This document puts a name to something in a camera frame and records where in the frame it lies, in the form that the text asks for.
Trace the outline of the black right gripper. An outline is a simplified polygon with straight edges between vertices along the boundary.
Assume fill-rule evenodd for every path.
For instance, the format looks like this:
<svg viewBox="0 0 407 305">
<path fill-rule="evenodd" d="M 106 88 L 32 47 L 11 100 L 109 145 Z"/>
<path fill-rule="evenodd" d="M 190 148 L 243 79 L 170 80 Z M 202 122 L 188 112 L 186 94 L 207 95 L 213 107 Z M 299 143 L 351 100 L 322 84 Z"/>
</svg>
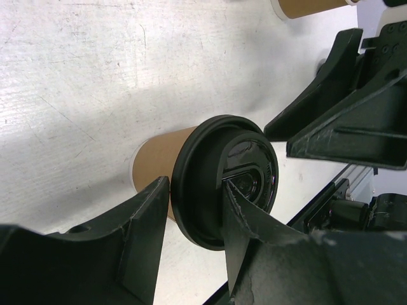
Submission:
<svg viewBox="0 0 407 305">
<path fill-rule="evenodd" d="M 406 21 L 362 33 L 340 31 L 314 80 L 265 126 L 269 141 L 289 140 L 290 158 L 406 168 Z"/>
</svg>

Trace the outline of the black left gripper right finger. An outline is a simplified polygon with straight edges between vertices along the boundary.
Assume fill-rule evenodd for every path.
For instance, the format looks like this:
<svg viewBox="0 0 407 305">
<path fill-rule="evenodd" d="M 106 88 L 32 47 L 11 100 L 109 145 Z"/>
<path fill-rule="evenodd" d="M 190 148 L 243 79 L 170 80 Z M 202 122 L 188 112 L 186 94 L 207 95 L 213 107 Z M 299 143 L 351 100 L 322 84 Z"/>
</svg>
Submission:
<svg viewBox="0 0 407 305">
<path fill-rule="evenodd" d="M 223 188 L 224 249 L 235 304 L 405 304 L 406 233 L 303 234 Z"/>
</svg>

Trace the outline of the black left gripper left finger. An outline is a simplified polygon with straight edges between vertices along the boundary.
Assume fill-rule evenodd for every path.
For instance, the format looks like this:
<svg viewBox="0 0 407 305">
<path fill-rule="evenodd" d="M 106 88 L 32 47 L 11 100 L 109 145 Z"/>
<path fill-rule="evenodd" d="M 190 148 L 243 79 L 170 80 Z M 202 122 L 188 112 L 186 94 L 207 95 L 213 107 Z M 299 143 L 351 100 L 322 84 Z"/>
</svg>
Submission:
<svg viewBox="0 0 407 305">
<path fill-rule="evenodd" d="M 66 233 L 1 226 L 2 304 L 152 304 L 169 180 Z"/>
</svg>

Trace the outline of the brown paper coffee cup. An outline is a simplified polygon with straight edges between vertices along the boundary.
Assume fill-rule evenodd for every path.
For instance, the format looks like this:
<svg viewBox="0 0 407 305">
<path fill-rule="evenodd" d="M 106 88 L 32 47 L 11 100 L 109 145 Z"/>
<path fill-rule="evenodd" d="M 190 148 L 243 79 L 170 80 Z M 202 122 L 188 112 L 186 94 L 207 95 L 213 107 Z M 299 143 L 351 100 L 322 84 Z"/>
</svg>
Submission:
<svg viewBox="0 0 407 305">
<path fill-rule="evenodd" d="M 158 177 L 168 177 L 170 182 L 168 218 L 177 222 L 174 206 L 177 200 L 177 183 L 179 179 L 173 176 L 179 153 L 188 137 L 196 130 L 189 127 L 182 130 L 157 135 L 146 140 L 135 152 L 130 169 L 130 177 L 137 193 L 142 192 Z"/>
</svg>

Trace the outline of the black plastic cup lid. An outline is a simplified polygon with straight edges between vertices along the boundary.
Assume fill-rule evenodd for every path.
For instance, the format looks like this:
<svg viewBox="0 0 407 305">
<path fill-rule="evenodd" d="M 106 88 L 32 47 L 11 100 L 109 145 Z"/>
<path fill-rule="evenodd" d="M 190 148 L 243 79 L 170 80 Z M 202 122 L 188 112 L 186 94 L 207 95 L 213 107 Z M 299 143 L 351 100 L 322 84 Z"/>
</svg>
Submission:
<svg viewBox="0 0 407 305">
<path fill-rule="evenodd" d="M 177 156 L 170 184 L 175 220 L 192 243 L 223 250 L 223 189 L 231 184 L 270 212 L 278 183 L 277 156 L 259 126 L 240 116 L 214 116 L 192 131 Z"/>
</svg>

